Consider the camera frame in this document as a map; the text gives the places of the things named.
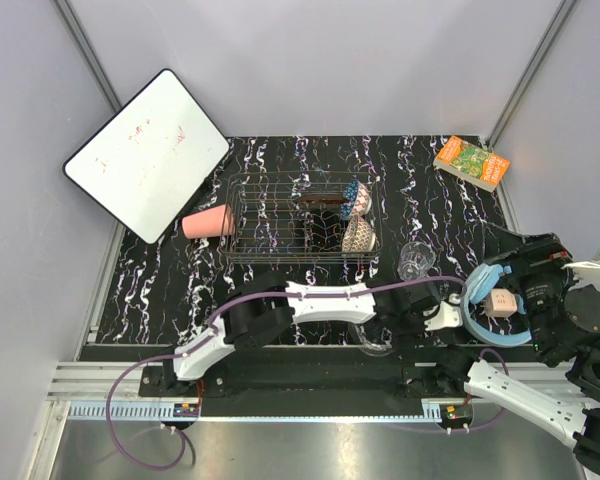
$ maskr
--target pink cup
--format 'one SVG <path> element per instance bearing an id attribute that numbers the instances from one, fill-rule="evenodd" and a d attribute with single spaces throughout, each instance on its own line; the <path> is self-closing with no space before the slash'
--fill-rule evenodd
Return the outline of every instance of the pink cup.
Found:
<path id="1" fill-rule="evenodd" d="M 184 236 L 189 240 L 194 238 L 219 237 L 233 235 L 236 224 L 229 205 L 217 207 L 194 213 L 182 219 Z"/>

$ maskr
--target small pink cube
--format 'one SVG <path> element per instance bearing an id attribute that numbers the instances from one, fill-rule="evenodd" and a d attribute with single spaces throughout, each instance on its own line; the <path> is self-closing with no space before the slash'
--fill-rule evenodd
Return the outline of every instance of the small pink cube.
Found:
<path id="1" fill-rule="evenodd" d="M 515 295 L 504 288 L 494 288 L 484 299 L 484 313 L 488 317 L 506 318 L 517 311 Z"/>

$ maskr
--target metal floor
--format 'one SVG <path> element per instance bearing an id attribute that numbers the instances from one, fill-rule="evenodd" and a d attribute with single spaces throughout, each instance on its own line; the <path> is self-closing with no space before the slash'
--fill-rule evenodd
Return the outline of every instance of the metal floor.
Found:
<path id="1" fill-rule="evenodd" d="M 476 424 L 497 410 L 476 406 Z M 147 423 L 119 422 L 121 439 Z M 435 429 L 423 425 L 419 428 Z M 191 467 L 183 462 L 167 472 L 152 472 L 120 455 L 93 465 L 113 449 L 101 421 L 67 422 L 56 457 L 53 480 L 101 479 L 373 479 L 432 480 L 576 480 L 584 479 L 571 452 L 549 434 L 506 414 L 494 427 L 468 436 L 406 433 L 386 425 L 205 423 L 187 431 L 196 450 Z M 180 443 L 156 431 L 136 440 L 128 450 L 145 462 L 168 463 Z"/>

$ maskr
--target blue headphones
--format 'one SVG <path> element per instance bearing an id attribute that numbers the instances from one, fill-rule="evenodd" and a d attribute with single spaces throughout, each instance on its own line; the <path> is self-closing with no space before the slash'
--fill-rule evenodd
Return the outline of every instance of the blue headphones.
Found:
<path id="1" fill-rule="evenodd" d="M 500 280 L 500 275 L 511 273 L 510 267 L 503 268 L 501 265 L 481 264 L 467 279 L 467 293 L 462 297 L 460 306 L 462 308 L 463 326 L 478 340 L 495 347 L 511 348 L 524 345 L 531 340 L 531 332 L 526 330 L 514 335 L 500 335 L 493 333 L 476 322 L 469 312 L 469 303 L 476 305 L 485 299 L 489 292 Z M 516 295 L 518 313 L 524 312 L 522 298 Z"/>

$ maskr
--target book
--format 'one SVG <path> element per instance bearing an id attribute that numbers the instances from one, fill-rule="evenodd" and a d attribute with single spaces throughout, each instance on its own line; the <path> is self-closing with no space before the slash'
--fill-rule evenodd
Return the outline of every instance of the book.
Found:
<path id="1" fill-rule="evenodd" d="M 493 192 L 509 168 L 509 160 L 470 144 L 455 135 L 433 160 L 441 168 L 474 185 Z"/>

